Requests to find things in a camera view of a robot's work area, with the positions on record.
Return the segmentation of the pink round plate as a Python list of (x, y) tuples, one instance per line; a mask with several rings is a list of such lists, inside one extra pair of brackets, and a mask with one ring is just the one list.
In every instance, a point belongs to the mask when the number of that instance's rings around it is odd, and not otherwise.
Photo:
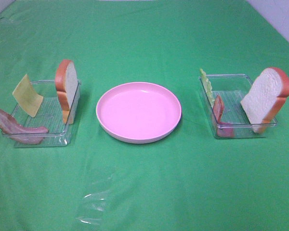
[(178, 125), (182, 107), (167, 88), (130, 82), (104, 93), (96, 105), (101, 127), (123, 142), (144, 144), (168, 136)]

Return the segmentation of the green toy lettuce leaf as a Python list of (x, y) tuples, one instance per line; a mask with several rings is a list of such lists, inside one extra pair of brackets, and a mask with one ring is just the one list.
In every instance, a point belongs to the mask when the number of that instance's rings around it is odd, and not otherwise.
[(203, 84), (206, 96), (209, 100), (211, 108), (214, 106), (215, 98), (212, 93), (212, 85), (209, 79), (207, 78), (206, 72), (201, 68), (200, 69), (200, 79)]

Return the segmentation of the clear right plastic tray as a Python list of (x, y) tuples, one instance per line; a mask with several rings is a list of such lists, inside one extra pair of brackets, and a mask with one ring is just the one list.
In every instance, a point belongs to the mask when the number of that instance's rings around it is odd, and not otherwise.
[(212, 86), (212, 96), (220, 96), (224, 109), (217, 121), (213, 104), (207, 96), (202, 78), (199, 77), (200, 98), (207, 115), (212, 134), (217, 139), (262, 138), (266, 133), (255, 133), (257, 128), (270, 128), (277, 125), (276, 118), (268, 124), (251, 124), (240, 101), (249, 92), (253, 82), (246, 74), (213, 74), (207, 75)]

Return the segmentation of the yellow toy cheese slice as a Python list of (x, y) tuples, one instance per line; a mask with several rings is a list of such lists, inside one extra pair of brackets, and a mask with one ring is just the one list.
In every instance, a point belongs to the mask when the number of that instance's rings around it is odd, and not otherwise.
[(28, 75), (25, 74), (12, 92), (19, 106), (31, 117), (35, 117), (43, 102), (43, 96), (39, 95), (31, 84)]

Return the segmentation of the green tablecloth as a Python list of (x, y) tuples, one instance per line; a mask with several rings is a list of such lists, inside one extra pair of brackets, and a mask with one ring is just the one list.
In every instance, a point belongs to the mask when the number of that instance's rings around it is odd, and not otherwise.
[[(289, 97), (262, 139), (216, 139), (199, 69), (289, 76), (289, 44), (244, 0), (18, 0), (0, 14), (0, 108), (23, 75), (81, 80), (78, 130), (54, 148), (14, 148), (0, 133), (0, 231), (73, 231), (89, 169), (114, 166), (100, 231), (289, 231)], [(163, 140), (120, 142), (99, 125), (108, 89), (170, 89), (182, 119)]]

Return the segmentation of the clear left plastic tray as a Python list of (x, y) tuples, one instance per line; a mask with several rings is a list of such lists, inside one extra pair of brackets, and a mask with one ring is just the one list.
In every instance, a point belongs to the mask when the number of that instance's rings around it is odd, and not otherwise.
[(11, 116), (23, 127), (37, 128), (44, 126), (48, 129), (48, 133), (2, 133), (2, 136), (13, 140), (15, 148), (62, 147), (68, 145), (78, 130), (76, 111), (80, 98), (81, 82), (78, 80), (77, 91), (73, 98), (67, 123), (63, 122), (63, 112), (57, 97), (54, 80), (37, 80), (32, 81), (31, 84), (36, 92), (43, 96), (43, 101), (36, 116), (29, 116), (19, 104), (16, 104)]

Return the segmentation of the toy bacon strip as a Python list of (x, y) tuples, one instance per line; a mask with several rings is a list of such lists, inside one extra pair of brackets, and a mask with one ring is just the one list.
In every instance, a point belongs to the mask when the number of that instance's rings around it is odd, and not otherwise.
[(234, 137), (234, 129), (230, 123), (221, 120), (224, 110), (224, 102), (220, 95), (217, 95), (213, 105), (213, 124), (216, 130), (216, 135), (222, 138)]
[[(0, 109), (0, 129), (5, 134), (44, 134), (48, 133), (48, 129), (46, 127), (23, 127), (20, 125), (17, 120), (11, 116), (9, 113)], [(43, 137), (36, 136), (24, 136), (24, 137), (12, 137), (12, 140), (15, 140), (24, 144), (40, 144), (43, 140)]]

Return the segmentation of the toy bread slice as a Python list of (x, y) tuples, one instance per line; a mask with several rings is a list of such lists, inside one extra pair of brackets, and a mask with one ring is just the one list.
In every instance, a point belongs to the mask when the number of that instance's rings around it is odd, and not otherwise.
[(241, 100), (253, 131), (261, 134), (280, 111), (289, 96), (289, 77), (280, 68), (264, 69)]
[(57, 97), (63, 113), (63, 122), (65, 124), (73, 124), (76, 109), (75, 107), (72, 108), (72, 104), (78, 88), (78, 78), (74, 62), (69, 59), (63, 59), (56, 70), (54, 80)]

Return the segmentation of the clear plastic wrap piece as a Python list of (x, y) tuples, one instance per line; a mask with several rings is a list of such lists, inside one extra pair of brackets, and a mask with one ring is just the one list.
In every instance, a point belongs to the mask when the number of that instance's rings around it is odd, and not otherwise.
[(103, 166), (89, 169), (76, 213), (77, 231), (99, 231), (111, 194), (117, 168)]

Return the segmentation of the clear plastic tray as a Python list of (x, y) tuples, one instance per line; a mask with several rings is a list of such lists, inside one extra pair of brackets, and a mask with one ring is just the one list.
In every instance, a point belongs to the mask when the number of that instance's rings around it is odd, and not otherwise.
[(217, 121), (213, 104), (207, 96), (202, 78), (199, 77), (200, 98), (207, 115), (212, 134), (217, 139), (262, 138), (266, 133), (255, 133), (257, 128), (270, 128), (277, 125), (276, 118), (268, 124), (251, 124), (240, 101), (249, 92), (253, 82), (246, 74), (213, 74), (207, 75), (212, 86), (212, 96), (220, 96), (224, 109)]
[(80, 98), (81, 82), (78, 80), (77, 91), (73, 98), (67, 123), (63, 122), (63, 112), (57, 97), (54, 80), (37, 80), (32, 81), (31, 84), (36, 92), (43, 96), (43, 101), (36, 116), (29, 116), (19, 104), (16, 104), (11, 116), (23, 127), (37, 128), (44, 126), (48, 129), (48, 133), (2, 133), (2, 136), (13, 140), (15, 148), (62, 147), (68, 145), (78, 130), (76, 111)]

